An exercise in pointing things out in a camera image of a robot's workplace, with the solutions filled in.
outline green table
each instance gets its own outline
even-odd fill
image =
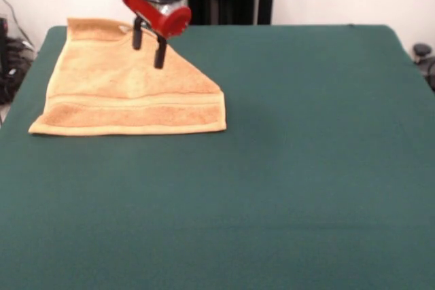
[[[226,132],[31,136],[64,42],[0,132],[0,289],[435,289],[435,101],[387,27],[191,27]]]

